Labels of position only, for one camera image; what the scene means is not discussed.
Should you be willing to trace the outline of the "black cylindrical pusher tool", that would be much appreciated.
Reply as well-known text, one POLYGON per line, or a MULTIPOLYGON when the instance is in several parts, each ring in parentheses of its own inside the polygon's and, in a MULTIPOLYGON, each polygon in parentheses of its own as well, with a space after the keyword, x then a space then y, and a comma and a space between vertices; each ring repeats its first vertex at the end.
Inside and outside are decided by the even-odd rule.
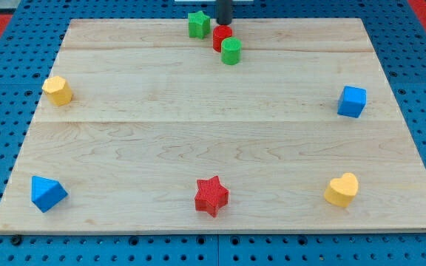
POLYGON ((230 25, 233 16, 232 0, 216 0, 216 21, 219 25, 230 25))

